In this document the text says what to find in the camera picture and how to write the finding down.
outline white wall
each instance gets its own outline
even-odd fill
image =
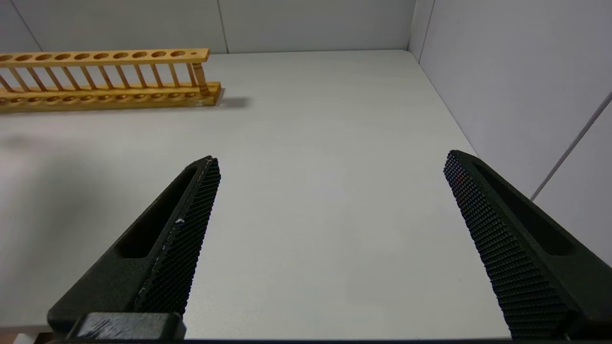
[[[0,0],[0,52],[40,51],[10,0]]]
[[[612,266],[612,105],[593,123],[535,199],[542,210]]]
[[[611,18],[603,0],[435,1],[420,64],[478,155],[527,196],[612,90]]]
[[[213,53],[249,53],[405,50],[416,0],[13,2],[46,51],[209,47]],[[14,50],[5,37],[0,51]]]
[[[226,52],[216,0],[13,0],[44,51],[208,47]]]
[[[406,50],[416,0],[221,0],[229,52]]]

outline wooden test tube rack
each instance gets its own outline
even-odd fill
[[[202,63],[208,49],[63,51],[58,53],[0,53],[0,69],[8,69],[19,88],[11,86],[0,75],[0,113],[33,111],[104,110],[124,108],[201,107],[216,104],[221,91],[218,81],[206,81]],[[157,66],[167,64],[172,80],[164,81]],[[190,82],[180,82],[175,65],[185,64]],[[132,65],[138,75],[137,84],[130,84],[124,66]],[[60,67],[69,84],[62,84],[52,67]],[[78,70],[87,84],[78,84],[68,67]],[[96,84],[91,68],[98,69],[104,84]],[[143,68],[150,68],[155,83],[147,83]],[[44,84],[39,72],[45,73],[53,86]],[[113,84],[109,69],[116,70],[121,83]],[[27,71],[37,87],[24,82]]]

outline wooden dowel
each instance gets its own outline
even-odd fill
[[[81,87],[78,85],[77,81],[75,80],[75,77],[72,76],[72,73],[70,73],[70,70],[68,69],[68,67],[62,67],[62,70],[64,71],[64,74],[66,74],[66,77],[68,78],[68,80],[70,80],[70,83],[72,84],[72,87],[75,88],[75,91],[80,91]],[[61,91],[60,87],[62,87],[62,85],[60,85],[59,83],[56,83],[55,85],[57,85],[58,89]]]
[[[19,73],[14,69],[14,68],[9,68],[10,73],[13,75],[13,77],[15,77],[15,79],[17,79],[17,82],[19,83],[19,85],[21,86],[21,88],[26,91],[29,92],[30,88],[26,85],[26,83],[23,81],[23,79],[21,78],[21,75],[19,75]]]
[[[30,75],[32,75],[32,79],[34,79],[34,81],[36,82],[36,84],[39,86],[41,91],[46,91],[47,88],[45,87],[45,84],[42,83],[42,81],[40,80],[40,78],[38,77],[38,74],[36,74],[36,71],[33,68],[28,67],[27,68],[28,73],[30,73]]]
[[[206,79],[204,77],[204,71],[202,70],[201,63],[193,63],[193,73],[195,74],[196,79],[198,79],[198,87],[200,88],[201,95],[208,95],[208,86],[206,85]]]
[[[81,66],[81,71],[83,72],[83,75],[85,76],[85,79],[87,79],[87,82],[89,83],[89,87],[91,87],[91,89],[98,89],[95,86],[94,80],[91,79],[91,75],[89,74],[89,71],[87,70],[87,67],[85,67],[84,65]]]
[[[172,74],[172,80],[174,81],[174,85],[176,87],[179,87],[181,84],[179,84],[179,79],[176,76],[176,70],[174,69],[174,64],[173,63],[169,63],[168,67],[170,67],[170,74]]]
[[[111,82],[111,79],[108,77],[108,74],[106,74],[106,70],[104,69],[104,66],[99,65],[98,69],[100,70],[100,74],[102,74],[102,78],[104,78],[104,82],[106,82],[108,89],[114,89],[113,83]]]
[[[186,63],[185,65],[187,66],[187,71],[189,72],[189,80],[192,81],[192,86],[197,86],[198,84],[195,83],[195,77],[193,76],[193,68],[191,67],[191,64]]]
[[[4,89],[7,90],[8,92],[14,92],[13,88],[10,87],[9,83],[6,82],[6,80],[2,77],[2,75],[0,75],[0,84],[2,84]]]
[[[162,88],[162,79],[159,77],[159,73],[157,71],[157,67],[154,64],[151,64],[151,70],[153,70],[153,75],[155,76],[155,81],[157,82],[157,87]]]
[[[55,84],[55,86],[58,88],[59,91],[63,91],[64,87],[62,86],[62,84],[59,82],[58,78],[55,77],[55,73],[53,73],[53,71],[51,70],[50,67],[45,67],[45,70],[47,71],[47,74],[49,74],[49,77],[51,78],[51,81],[53,81],[53,83]]]
[[[119,78],[121,78],[121,81],[123,81],[123,86],[125,86],[125,88],[130,88],[130,84],[127,82],[127,79],[125,78],[125,74],[123,74],[123,70],[121,69],[121,66],[116,65],[115,68],[117,68],[117,73],[119,73]]]
[[[144,80],[143,71],[140,70],[140,66],[135,64],[134,69],[136,70],[136,74],[138,74],[138,79],[140,80],[140,84],[143,86],[143,88],[147,88],[147,82]]]

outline wooden rack base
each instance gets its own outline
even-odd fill
[[[30,92],[0,91],[0,113],[40,111],[84,111],[128,108],[168,108],[214,106],[221,91],[221,83],[207,82],[209,95],[201,95],[200,88],[181,83],[181,87],[114,88],[95,91],[47,92],[30,88]]]

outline table surface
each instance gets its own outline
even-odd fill
[[[509,336],[442,174],[448,150],[472,149],[410,53],[204,69],[217,107],[0,117],[3,332],[48,329],[54,302],[210,154],[222,181],[187,338]]]

